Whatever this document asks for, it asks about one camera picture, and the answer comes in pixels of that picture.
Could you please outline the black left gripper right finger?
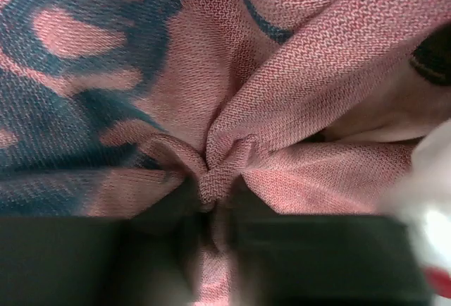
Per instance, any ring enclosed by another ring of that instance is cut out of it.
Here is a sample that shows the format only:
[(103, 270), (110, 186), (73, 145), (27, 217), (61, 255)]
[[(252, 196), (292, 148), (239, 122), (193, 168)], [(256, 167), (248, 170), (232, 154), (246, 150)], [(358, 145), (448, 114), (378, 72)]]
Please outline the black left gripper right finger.
[(368, 214), (279, 214), (237, 182), (229, 200), (235, 305), (430, 305), (406, 228)]

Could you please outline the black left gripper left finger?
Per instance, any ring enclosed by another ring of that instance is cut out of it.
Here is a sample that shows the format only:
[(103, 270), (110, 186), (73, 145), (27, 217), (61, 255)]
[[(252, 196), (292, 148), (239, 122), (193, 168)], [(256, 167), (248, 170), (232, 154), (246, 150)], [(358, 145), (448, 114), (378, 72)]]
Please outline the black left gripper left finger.
[(4, 217), (2, 305), (188, 305), (201, 223), (185, 180), (132, 219)]

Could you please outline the red and pink pillowcase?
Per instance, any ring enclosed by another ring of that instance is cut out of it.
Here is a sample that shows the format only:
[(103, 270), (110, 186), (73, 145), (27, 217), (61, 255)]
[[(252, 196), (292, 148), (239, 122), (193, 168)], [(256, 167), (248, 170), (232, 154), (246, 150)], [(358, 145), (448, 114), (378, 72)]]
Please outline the red and pink pillowcase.
[(188, 305), (235, 305), (235, 183), (376, 215), (444, 122), (450, 0), (1, 0), (1, 219), (132, 219), (192, 179)]

